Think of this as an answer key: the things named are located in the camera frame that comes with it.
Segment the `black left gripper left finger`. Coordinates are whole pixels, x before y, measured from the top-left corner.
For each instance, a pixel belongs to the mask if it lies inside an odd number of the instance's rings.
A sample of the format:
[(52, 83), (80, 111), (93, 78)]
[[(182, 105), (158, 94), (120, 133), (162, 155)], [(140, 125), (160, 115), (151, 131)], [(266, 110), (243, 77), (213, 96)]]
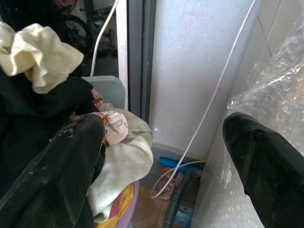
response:
[(60, 129), (1, 197), (1, 227), (92, 228), (86, 194), (104, 135), (96, 114)]

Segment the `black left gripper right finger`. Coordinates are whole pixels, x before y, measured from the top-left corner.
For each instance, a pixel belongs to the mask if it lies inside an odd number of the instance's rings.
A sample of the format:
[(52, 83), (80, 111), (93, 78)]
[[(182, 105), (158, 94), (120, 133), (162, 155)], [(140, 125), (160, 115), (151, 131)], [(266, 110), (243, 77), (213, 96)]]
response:
[(264, 227), (302, 228), (303, 155), (281, 134), (240, 112), (226, 117), (222, 134)]

